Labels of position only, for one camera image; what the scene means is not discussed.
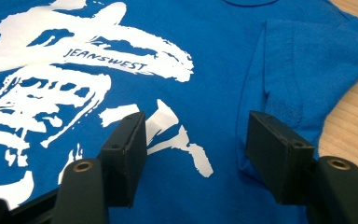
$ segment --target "blue fabric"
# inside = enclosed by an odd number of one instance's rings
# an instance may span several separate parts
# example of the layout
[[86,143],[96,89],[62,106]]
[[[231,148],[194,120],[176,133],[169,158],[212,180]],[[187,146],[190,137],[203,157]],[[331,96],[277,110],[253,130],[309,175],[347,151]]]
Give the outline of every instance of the blue fabric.
[[112,222],[307,223],[246,159],[248,114],[317,146],[358,80],[358,19],[323,0],[251,2],[0,2],[0,197],[56,188],[142,110],[147,162]]

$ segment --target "blue t-shirt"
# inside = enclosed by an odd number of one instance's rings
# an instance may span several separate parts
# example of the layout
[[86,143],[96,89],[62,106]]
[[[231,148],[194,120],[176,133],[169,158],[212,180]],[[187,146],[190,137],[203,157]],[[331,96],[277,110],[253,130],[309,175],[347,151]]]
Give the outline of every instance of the blue t-shirt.
[[317,146],[356,80],[358,19],[325,0],[0,1],[0,197],[57,188],[144,111],[147,162],[113,222],[307,223],[246,159],[249,111]]

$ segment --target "white print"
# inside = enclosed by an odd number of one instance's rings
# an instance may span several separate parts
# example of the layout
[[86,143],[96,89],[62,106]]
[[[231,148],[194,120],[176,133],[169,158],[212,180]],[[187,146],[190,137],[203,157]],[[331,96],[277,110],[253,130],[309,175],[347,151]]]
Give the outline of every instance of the white print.
[[211,164],[209,163],[208,157],[203,150],[203,147],[197,144],[189,144],[187,131],[183,126],[179,129],[179,134],[170,140],[159,143],[147,150],[147,155],[158,152],[165,148],[178,148],[188,152],[193,158],[194,165],[201,175],[209,177],[213,173]]
[[[175,113],[162,102],[160,99],[157,100],[158,110],[150,116],[146,121],[146,143],[151,145],[153,137],[160,135],[165,131],[169,130],[175,124],[179,123],[179,118],[176,117]],[[106,109],[100,118],[103,120],[103,125],[107,126],[118,119],[114,116],[113,112],[119,111],[120,118],[124,118],[129,114],[138,112],[139,109],[136,105],[127,105],[114,109]],[[189,144],[190,140],[187,135],[187,131],[181,125],[179,134],[172,139],[158,143],[147,150],[147,154],[153,154],[167,148],[177,148],[188,152],[193,158],[194,166],[204,177],[209,177],[213,173],[212,165],[209,163],[208,157],[205,154],[203,147],[197,144]]]
[[[30,147],[25,140],[28,132],[46,133],[52,127],[55,131],[40,143],[48,147],[103,100],[110,83],[106,75],[91,76],[50,65],[23,67],[8,76],[0,87],[0,127],[15,130],[14,133],[0,130],[0,145],[16,148],[18,158],[22,158],[18,160],[19,166],[24,166],[26,158],[21,155]],[[63,124],[60,109],[66,106],[78,113]]]
[[80,148],[80,144],[77,143],[77,148],[76,148],[76,151],[75,151],[75,155],[74,155],[74,150],[72,149],[72,150],[69,152],[68,161],[67,161],[66,164],[63,166],[62,170],[60,171],[60,174],[58,175],[58,184],[59,184],[59,185],[61,184],[62,177],[63,177],[63,172],[65,171],[65,168],[66,168],[69,164],[71,164],[72,162],[78,161],[78,160],[81,160],[81,159],[83,159],[83,148]]
[[146,143],[149,145],[155,135],[165,132],[173,125],[179,123],[179,119],[173,111],[161,100],[157,101],[158,110],[146,121]]
[[117,108],[105,109],[104,112],[100,114],[100,118],[103,120],[103,127],[107,127],[109,124],[136,112],[139,112],[138,105],[122,105]]
[[[0,23],[0,74],[6,76],[0,84],[0,147],[5,148],[2,160],[25,173],[22,180],[0,186],[0,198],[8,200],[10,208],[25,202],[34,189],[33,173],[26,171],[31,167],[28,163],[33,162],[27,150],[48,148],[101,106],[111,90],[109,75],[119,70],[131,76],[159,76],[186,82],[193,74],[187,52],[169,40],[120,25],[127,12],[124,3],[104,6],[90,18],[60,11],[86,6],[86,0],[57,0],[50,6],[32,7],[8,16]],[[128,50],[117,50],[117,44],[128,45]],[[69,70],[72,64],[81,66]],[[92,67],[94,75],[76,70],[85,66]],[[112,68],[111,73],[98,73],[101,67],[104,71]],[[106,127],[139,108],[121,105],[102,110],[101,125]],[[173,111],[158,100],[158,111],[146,121],[147,144],[179,123]],[[149,148],[148,154],[164,148],[186,151],[202,176],[210,176],[213,169],[203,148],[190,144],[183,126],[178,131],[173,139]],[[67,165],[82,157],[83,148],[77,145],[64,160]],[[62,174],[57,175],[60,183]]]
[[13,209],[31,196],[33,188],[32,172],[27,171],[19,182],[0,186],[0,199],[5,199],[9,209]]
[[[81,4],[74,8],[85,5],[84,1],[77,2]],[[92,18],[54,11],[70,6],[69,1],[56,1],[49,7],[33,7],[4,19],[0,23],[0,71],[37,63],[76,63],[189,81],[193,74],[189,54],[166,39],[118,25],[127,11],[124,3],[111,4]],[[57,32],[67,34],[62,37],[56,35]],[[50,37],[38,39],[42,34]],[[119,41],[129,43],[134,49],[148,51],[138,55],[111,49],[112,43]]]

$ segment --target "t-shirt sleeve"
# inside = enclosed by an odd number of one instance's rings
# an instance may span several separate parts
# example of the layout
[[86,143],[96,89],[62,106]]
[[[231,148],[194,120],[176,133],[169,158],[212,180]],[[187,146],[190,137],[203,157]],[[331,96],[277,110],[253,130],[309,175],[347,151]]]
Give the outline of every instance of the t-shirt sleeve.
[[244,151],[249,110],[277,117],[317,147],[325,118],[357,80],[357,18],[339,26],[267,21],[242,96],[240,169],[255,174]]

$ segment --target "black clamp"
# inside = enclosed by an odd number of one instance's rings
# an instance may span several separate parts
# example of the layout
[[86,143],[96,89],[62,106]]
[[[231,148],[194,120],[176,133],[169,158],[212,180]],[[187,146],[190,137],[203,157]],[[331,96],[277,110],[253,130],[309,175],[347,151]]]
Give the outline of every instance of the black clamp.
[[313,158],[314,146],[280,120],[251,111],[246,154],[281,204],[305,204],[311,224],[358,224],[358,166]]

